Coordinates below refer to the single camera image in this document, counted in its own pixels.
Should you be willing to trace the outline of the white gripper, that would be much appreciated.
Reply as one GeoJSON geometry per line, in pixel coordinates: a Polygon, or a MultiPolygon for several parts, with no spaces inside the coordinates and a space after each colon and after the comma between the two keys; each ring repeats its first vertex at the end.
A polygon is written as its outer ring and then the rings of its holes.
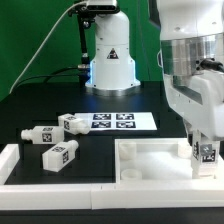
{"type": "Polygon", "coordinates": [[[175,87],[164,75],[169,106],[210,140],[224,140],[224,75],[205,71],[188,79],[188,86],[175,87]]]}

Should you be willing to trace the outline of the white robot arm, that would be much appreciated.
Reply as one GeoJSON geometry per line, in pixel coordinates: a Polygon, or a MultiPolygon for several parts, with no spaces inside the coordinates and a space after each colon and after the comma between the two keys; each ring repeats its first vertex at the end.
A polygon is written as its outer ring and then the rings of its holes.
{"type": "MultiPolygon", "coordinates": [[[[125,90],[137,83],[129,55],[129,21],[109,15],[107,0],[90,0],[96,13],[96,55],[88,86],[125,90]]],[[[224,139],[224,0],[152,0],[160,22],[160,53],[169,106],[210,140],[224,139]]]]}

